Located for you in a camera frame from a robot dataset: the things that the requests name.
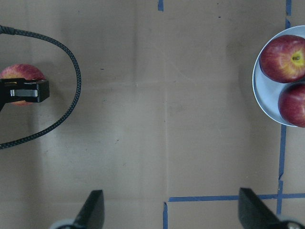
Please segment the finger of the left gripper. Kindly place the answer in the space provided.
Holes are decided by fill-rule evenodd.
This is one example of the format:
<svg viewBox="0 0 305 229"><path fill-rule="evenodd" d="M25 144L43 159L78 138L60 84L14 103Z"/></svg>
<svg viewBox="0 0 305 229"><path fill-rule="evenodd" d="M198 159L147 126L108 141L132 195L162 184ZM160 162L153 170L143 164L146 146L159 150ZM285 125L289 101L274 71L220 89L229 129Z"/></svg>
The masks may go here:
<svg viewBox="0 0 305 229"><path fill-rule="evenodd" d="M41 103L50 96L48 80L9 78L0 80L0 110L13 102Z"/></svg>

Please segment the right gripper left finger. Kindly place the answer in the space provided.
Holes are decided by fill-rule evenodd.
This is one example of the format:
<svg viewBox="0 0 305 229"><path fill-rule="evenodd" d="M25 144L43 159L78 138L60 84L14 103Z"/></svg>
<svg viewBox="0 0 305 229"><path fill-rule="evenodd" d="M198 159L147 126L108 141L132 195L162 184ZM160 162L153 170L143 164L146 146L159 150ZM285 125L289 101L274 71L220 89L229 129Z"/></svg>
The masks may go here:
<svg viewBox="0 0 305 229"><path fill-rule="evenodd" d="M93 190L75 219L59 220L52 229L102 229L105 222L104 195L102 190Z"/></svg>

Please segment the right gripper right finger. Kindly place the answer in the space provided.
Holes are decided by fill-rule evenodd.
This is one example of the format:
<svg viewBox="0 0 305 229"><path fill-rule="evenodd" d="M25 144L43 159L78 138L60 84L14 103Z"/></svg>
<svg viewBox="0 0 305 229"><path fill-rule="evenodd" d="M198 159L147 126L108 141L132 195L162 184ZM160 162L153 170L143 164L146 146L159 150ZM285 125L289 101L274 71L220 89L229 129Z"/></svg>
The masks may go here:
<svg viewBox="0 0 305 229"><path fill-rule="evenodd" d="M239 189L238 219L244 229L303 229L304 224L279 219L250 188Z"/></svg>

